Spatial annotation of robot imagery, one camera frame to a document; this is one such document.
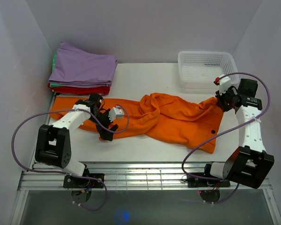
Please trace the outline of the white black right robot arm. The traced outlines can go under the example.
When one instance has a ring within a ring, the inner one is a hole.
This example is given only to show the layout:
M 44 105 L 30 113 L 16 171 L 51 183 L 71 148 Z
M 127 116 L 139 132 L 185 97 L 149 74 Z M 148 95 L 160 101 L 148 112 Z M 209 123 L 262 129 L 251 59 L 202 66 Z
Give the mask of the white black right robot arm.
M 258 83 L 241 79 L 238 88 L 232 86 L 229 77 L 217 78 L 218 105 L 227 112 L 231 109 L 240 125 L 238 148 L 225 162 L 212 162 L 205 166 L 203 183 L 213 186 L 221 180 L 229 180 L 257 189 L 274 165 L 274 157 L 267 154 L 261 135 L 262 101 L 256 98 Z

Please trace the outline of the orange trousers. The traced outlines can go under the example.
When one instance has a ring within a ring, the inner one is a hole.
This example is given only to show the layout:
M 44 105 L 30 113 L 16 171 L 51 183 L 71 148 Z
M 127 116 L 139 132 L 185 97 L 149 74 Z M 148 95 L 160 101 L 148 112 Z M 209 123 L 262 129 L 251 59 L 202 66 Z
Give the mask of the orange trousers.
M 201 150 L 212 154 L 219 131 L 223 111 L 217 98 L 211 97 L 200 103 L 188 102 L 178 96 L 163 93 L 145 95 L 140 101 L 106 98 L 106 108 L 123 106 L 128 116 L 116 120 L 120 130 L 114 138 L 147 135 L 162 142 L 181 144 L 193 149 L 208 141 Z

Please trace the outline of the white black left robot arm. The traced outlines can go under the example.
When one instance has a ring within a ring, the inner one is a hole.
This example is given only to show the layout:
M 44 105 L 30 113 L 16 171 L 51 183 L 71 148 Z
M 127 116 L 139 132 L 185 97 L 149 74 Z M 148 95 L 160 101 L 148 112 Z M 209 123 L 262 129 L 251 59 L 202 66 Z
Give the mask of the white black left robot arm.
M 124 118 L 124 111 L 119 107 L 102 110 L 103 97 L 91 94 L 88 99 L 78 99 L 72 111 L 68 111 L 61 119 L 51 125 L 42 125 L 37 136 L 35 160 L 51 165 L 74 175 L 74 182 L 85 187 L 90 182 L 87 166 L 72 158 L 71 134 L 86 121 L 95 124 L 101 139 L 112 141 L 118 125 L 110 125 L 115 119 Z

